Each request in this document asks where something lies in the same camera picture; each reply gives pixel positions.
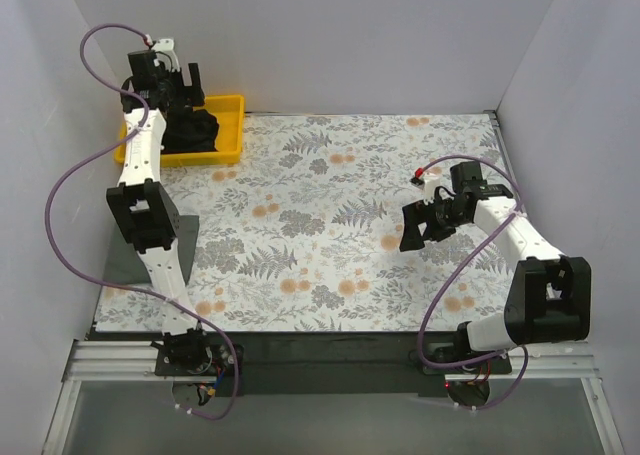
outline table surface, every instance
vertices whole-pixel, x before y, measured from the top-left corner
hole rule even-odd
[[[200,216],[188,285],[196,311],[230,331],[417,330],[437,290],[485,235],[465,226],[400,253],[402,207],[416,168],[450,154],[504,168],[487,115],[248,116],[239,164],[163,169],[182,214]],[[448,182],[448,168],[436,167]],[[485,169],[489,180],[497,174]],[[502,310],[511,275],[490,246],[429,328]],[[97,332],[153,331],[160,304],[103,289]]]

